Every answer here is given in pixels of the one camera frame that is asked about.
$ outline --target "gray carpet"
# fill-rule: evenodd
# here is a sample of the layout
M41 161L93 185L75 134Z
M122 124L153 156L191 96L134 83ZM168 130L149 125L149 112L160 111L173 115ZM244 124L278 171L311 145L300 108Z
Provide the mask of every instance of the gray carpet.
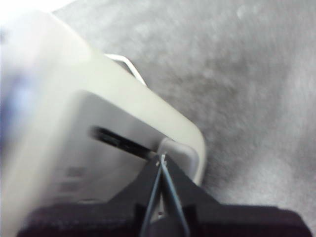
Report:
M55 15L200 128L211 195L293 209L316 235L316 2L193 3L78 0Z

